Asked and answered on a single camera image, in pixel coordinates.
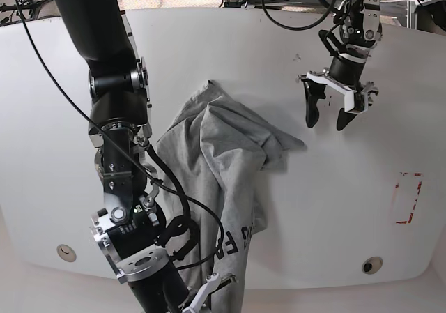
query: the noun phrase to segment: metal bracket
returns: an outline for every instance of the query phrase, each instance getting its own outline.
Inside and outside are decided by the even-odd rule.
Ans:
[[[364,38],[366,41],[375,40],[380,24],[380,0],[364,0]]]
[[[307,73],[307,78],[318,84],[328,85],[330,88],[342,93],[344,95],[344,111],[347,113],[361,114],[366,112],[369,108],[369,101],[371,102],[370,93],[378,93],[375,84],[373,82],[367,82],[363,90],[359,93],[362,101],[362,109],[358,109],[355,100],[357,99],[357,91],[331,78],[328,72],[309,72]]]
[[[146,154],[145,154],[145,148],[137,146],[138,152],[139,152],[139,163],[147,169],[148,172],[151,173],[151,175],[154,178],[158,178],[158,172],[156,168],[151,165],[146,160]],[[148,219],[152,222],[153,226],[158,226],[160,224],[160,221],[157,218],[156,215],[156,204],[155,204],[155,198],[159,195],[160,188],[156,184],[152,184],[152,191],[147,195],[147,197],[144,198],[144,196],[140,196],[139,202],[141,203],[143,209],[146,211]]]

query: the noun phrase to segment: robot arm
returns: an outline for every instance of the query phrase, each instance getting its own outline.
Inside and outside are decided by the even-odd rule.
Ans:
[[[372,105],[371,94],[378,94],[374,83],[360,83],[365,63],[381,39],[380,0],[344,0],[334,17],[341,41],[330,31],[319,31],[319,37],[333,56],[330,68],[301,76],[307,101],[306,122],[312,128],[319,118],[317,102],[325,99],[325,87],[344,95],[344,108],[339,111],[337,129],[343,130],[358,114]]]
[[[199,228],[190,217],[180,182],[149,143],[151,104],[144,60],[138,59],[130,26],[117,0],[55,2],[75,47],[89,65],[90,119],[109,136],[104,138],[90,124],[105,205],[92,216],[93,237],[120,283],[128,283],[145,312],[179,312],[178,307],[191,298],[173,261],[184,259],[198,243]],[[182,195],[183,214],[169,225],[155,201],[158,186],[152,184],[147,193],[147,176],[128,160],[133,158],[156,180],[156,169],[146,161],[146,152]],[[169,256],[164,248],[169,239],[186,231],[189,241]],[[218,287],[220,280],[214,277],[213,287],[217,283]],[[198,303],[204,301],[206,293],[201,292]],[[197,300],[188,312],[198,313]]]

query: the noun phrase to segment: black lettering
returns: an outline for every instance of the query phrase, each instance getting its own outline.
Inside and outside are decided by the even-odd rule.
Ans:
[[[222,259],[224,257],[223,247],[218,248],[217,253],[215,254],[215,256],[218,259]]]
[[[242,227],[242,236],[243,236],[243,241],[244,241],[243,245],[246,250],[246,240],[248,238],[248,227],[246,227],[246,226]]]
[[[228,247],[230,245],[232,245],[232,249],[228,250],[228,255],[234,254],[236,252],[238,252],[238,248],[237,248],[237,244],[234,241],[234,238],[232,237],[232,234],[230,231],[226,232],[226,235],[228,236],[229,241],[225,242],[224,244]]]
[[[243,226],[242,227],[242,236],[243,236],[243,246],[246,250],[246,247],[249,245],[249,243],[251,242],[251,237],[252,237],[252,226],[246,227]]]

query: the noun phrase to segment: white table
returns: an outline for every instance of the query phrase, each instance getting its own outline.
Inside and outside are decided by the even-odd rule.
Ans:
[[[318,17],[272,14],[296,26]],[[308,146],[289,154],[285,172],[259,174],[269,227],[252,239],[248,288],[386,282],[425,270],[446,216],[445,38],[384,26],[362,77],[380,95],[369,112],[337,132],[342,98],[327,90],[320,121],[309,129],[303,85],[296,81],[330,65],[317,36],[329,21],[296,33],[260,10],[139,10],[128,19],[148,66],[153,142],[187,98],[213,79]],[[88,113],[88,69],[63,22],[29,27],[50,70]],[[18,254],[41,266],[113,277],[89,233],[89,215],[102,208],[102,187],[86,122],[39,65],[22,25],[0,30],[0,52],[0,202]],[[413,221],[396,224],[415,199],[414,173],[423,176]],[[394,197],[397,182],[402,193]],[[75,263],[58,257],[62,243],[75,249]],[[373,256],[383,258],[383,268],[365,275],[362,264]]]

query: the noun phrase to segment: screw hole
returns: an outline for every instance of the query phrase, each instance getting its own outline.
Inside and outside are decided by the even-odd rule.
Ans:
[[[365,265],[364,265],[364,272],[365,273],[368,273],[368,272],[370,272],[370,270],[373,268],[373,266],[371,265],[371,263],[366,263]]]

